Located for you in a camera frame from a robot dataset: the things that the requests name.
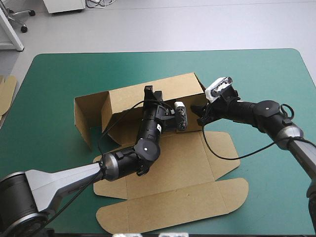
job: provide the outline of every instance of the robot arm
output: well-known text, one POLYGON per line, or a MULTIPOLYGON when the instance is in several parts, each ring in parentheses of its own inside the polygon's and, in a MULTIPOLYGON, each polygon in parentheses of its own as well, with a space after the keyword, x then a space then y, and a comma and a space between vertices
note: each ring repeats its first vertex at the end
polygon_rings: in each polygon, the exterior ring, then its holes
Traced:
POLYGON ((304 139, 302 129, 292 122, 294 111, 288 105, 280 106, 271 100, 259 103, 241 101, 232 83, 229 77, 217 79, 205 90, 207 105, 191 107, 192 111, 200 117, 197 120, 199 125, 205 126, 218 119, 246 123, 270 136, 279 148, 289 150, 312 180, 307 197, 310 199, 309 210, 316 230, 315 146, 304 139), (290 117, 284 106, 291 110, 290 117))
POLYGON ((145 87, 143 119, 135 146, 102 155, 101 162, 56 173, 38 170, 13 173, 0 180, 0 237, 30 237, 57 212, 62 198, 89 184, 114 181, 136 172, 146 174, 160 155, 160 135, 187 127, 186 109, 174 109, 162 92, 145 87))

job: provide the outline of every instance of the cardboard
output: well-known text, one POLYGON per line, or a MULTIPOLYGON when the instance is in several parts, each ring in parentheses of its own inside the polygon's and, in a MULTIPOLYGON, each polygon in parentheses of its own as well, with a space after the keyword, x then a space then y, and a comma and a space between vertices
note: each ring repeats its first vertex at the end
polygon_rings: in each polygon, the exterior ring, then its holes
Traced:
POLYGON ((14 76, 8 76, 5 81, 4 81, 3 76, 0 77, 0 116, 1 117, 9 110, 11 106, 15 86, 16 86, 16 78, 14 76))
MULTIPOLYGON (((237 156, 229 134, 205 135, 215 152, 237 156)), ((237 168, 240 161, 215 157, 201 131, 163 137, 160 147, 161 155, 146 175, 131 174, 94 184, 97 195, 128 199, 98 210, 96 217, 103 229, 112 234, 142 233, 228 214, 245 202, 246 180, 215 182, 237 168)))
MULTIPOLYGON (((75 126, 88 146, 91 147, 89 129, 111 126, 144 99, 146 85, 152 85, 154 91, 161 90, 164 102, 170 105, 182 101, 187 108, 188 127, 185 132, 161 135, 160 157, 146 175, 131 174, 114 182, 94 184, 97 195, 127 199, 100 208, 96 214, 100 225, 113 234, 142 233, 239 208, 247 197, 248 183, 241 178, 216 182, 237 168, 240 161, 218 159, 208 150, 198 117, 190 109, 191 105, 207 102, 205 88, 194 73, 75 98, 75 126)), ((121 145, 119 149, 135 144, 141 119, 142 104, 111 129, 109 136, 121 145)), ((215 152, 237 156, 229 134, 206 132, 206 136, 215 152)))
MULTIPOLYGON (((102 130, 113 124, 119 117, 136 103, 144 100, 145 85, 152 85, 153 90, 161 90, 163 100, 170 105, 183 101, 188 113, 186 132, 200 130, 197 116, 191 112, 191 104, 205 104, 205 88, 194 73, 159 79, 138 85, 132 85, 110 91, 99 92, 75 98, 75 126, 85 142, 91 147, 89 129, 102 125, 102 130)), ((142 104, 131 111, 120 123, 111 129, 109 136, 120 145, 134 143, 142 118, 142 104)), ((175 132, 164 133, 168 136, 175 132)))
MULTIPOLYGON (((205 135, 219 154, 237 156, 229 134, 205 132, 205 135)), ((240 160, 215 157, 206 147, 201 131, 163 137, 160 149, 158 160, 146 175, 140 178, 132 174, 113 182, 99 181, 94 184, 95 194, 122 199, 139 198, 215 181, 240 165, 240 160)))
POLYGON ((208 182, 101 207, 97 220, 110 233, 143 233, 238 209, 248 194, 242 178, 208 182))

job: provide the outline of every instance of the floor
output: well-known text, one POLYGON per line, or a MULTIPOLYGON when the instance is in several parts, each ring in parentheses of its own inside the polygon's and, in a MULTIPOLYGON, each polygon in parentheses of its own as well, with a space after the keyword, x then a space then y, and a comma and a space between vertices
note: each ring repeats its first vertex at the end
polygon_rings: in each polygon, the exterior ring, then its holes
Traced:
POLYGON ((48 14, 42 0, 7 6, 37 13, 22 18, 27 33, 15 27, 24 51, 0 51, 0 75, 15 75, 18 88, 41 53, 258 48, 298 50, 316 82, 316 0, 117 0, 60 15, 48 14))

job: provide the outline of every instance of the office chair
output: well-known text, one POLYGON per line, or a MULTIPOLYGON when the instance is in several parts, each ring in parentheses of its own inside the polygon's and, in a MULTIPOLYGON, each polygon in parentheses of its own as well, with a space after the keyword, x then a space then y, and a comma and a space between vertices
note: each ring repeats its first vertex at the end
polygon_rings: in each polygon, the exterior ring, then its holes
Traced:
POLYGON ((17 24, 19 24, 21 26, 21 32, 25 33, 28 31, 28 27, 24 24, 24 22, 18 20, 16 18, 16 16, 22 14, 22 13, 26 13, 28 12, 30 16, 35 16, 35 12, 33 10, 24 10, 24 11, 17 11, 14 12, 9 8, 6 8, 2 2, 2 0, 0 0, 0 8, 2 9, 2 11, 4 12, 4 15, 6 16, 6 18, 11 21, 11 22, 15 22, 17 24))

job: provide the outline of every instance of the green table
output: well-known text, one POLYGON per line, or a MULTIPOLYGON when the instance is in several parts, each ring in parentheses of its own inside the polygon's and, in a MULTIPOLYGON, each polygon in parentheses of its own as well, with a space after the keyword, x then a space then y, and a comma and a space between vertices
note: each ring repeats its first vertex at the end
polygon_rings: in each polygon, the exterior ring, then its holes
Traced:
MULTIPOLYGON (((74 97, 196 72, 208 86, 231 76, 244 101, 271 99, 291 105, 294 122, 316 141, 316 91, 296 50, 229 50, 144 53, 41 54, 32 62, 0 130, 0 177, 19 170, 48 172, 90 163, 90 151, 74 126, 74 97)), ((217 121, 208 130, 231 134, 240 155, 270 139, 248 125, 217 121)), ((107 149, 115 146, 109 140, 107 149)), ((164 231, 201 234, 312 234, 306 190, 310 179, 287 151, 276 146, 242 160, 222 179, 244 177, 249 195, 237 211, 164 231)), ((57 232, 103 233, 95 213, 121 201, 89 187, 50 226, 57 232)))

